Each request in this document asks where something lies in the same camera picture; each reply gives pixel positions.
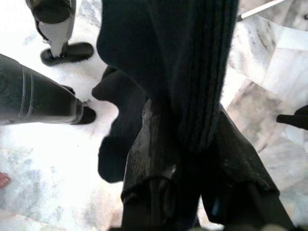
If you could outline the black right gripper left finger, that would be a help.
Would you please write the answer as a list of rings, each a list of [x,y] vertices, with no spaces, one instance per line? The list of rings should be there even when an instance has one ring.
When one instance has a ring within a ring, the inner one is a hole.
[[[127,155],[122,231],[164,231],[177,219],[181,160],[169,129],[168,116],[148,100]]]

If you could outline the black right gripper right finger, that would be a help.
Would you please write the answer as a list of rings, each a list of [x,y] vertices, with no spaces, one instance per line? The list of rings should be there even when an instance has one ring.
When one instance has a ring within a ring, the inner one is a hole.
[[[225,227],[295,229],[257,151],[222,106],[203,164],[207,186],[201,195],[209,221]]]

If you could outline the black garment white print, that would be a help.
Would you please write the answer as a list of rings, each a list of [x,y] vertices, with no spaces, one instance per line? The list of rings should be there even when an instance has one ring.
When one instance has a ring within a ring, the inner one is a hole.
[[[96,47],[107,64],[92,96],[119,114],[98,156],[98,172],[122,181],[148,99],[171,115],[182,147],[198,154],[218,119],[239,0],[102,0]]]

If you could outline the grey black right robot leg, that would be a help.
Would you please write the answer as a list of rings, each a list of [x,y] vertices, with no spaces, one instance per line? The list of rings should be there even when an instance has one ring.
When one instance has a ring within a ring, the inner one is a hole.
[[[96,113],[71,87],[0,54],[0,126],[24,123],[90,124]]]

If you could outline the person bare foot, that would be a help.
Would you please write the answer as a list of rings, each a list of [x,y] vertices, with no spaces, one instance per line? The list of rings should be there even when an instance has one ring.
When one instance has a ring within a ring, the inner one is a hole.
[[[5,188],[10,183],[10,178],[6,173],[0,172],[0,189]]]

